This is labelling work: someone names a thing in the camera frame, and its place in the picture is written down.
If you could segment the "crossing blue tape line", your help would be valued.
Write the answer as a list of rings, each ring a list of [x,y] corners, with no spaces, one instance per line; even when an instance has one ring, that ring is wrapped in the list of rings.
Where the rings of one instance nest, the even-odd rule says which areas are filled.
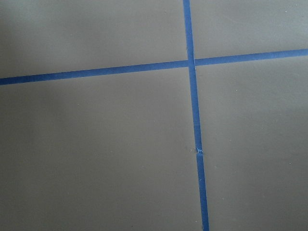
[[[272,51],[272,52],[262,52],[262,53],[252,53],[252,54],[199,58],[199,59],[194,60],[194,64],[196,66],[202,66],[202,65],[238,63],[238,62],[307,56],[307,54],[308,54],[307,49]],[[0,80],[0,84],[1,85],[12,85],[12,84],[21,84],[21,83],[80,78],[80,77],[94,77],[94,76],[105,76],[105,75],[123,74],[123,73],[134,73],[134,72],[144,72],[144,71],[154,71],[154,70],[164,70],[164,69],[176,69],[176,68],[185,68],[188,66],[189,66],[188,60],[151,63],[151,64],[138,64],[138,65],[129,65],[129,66],[118,66],[118,67],[28,75],[28,76],[19,76],[19,77],[6,77]]]

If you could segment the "long blue tape line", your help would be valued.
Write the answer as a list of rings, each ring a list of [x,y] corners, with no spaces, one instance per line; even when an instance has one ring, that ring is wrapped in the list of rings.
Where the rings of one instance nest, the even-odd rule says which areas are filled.
[[[189,0],[183,1],[183,10],[184,10],[189,79],[190,79],[192,118],[193,118],[194,141],[196,149],[196,163],[197,163],[197,174],[198,174],[199,195],[200,195],[202,230],[208,231],[209,219],[208,219],[207,197],[206,197],[204,153],[202,148],[197,78],[196,78],[196,70],[194,62],[194,45],[193,45],[193,31],[192,31],[193,28],[192,28],[191,7]]]

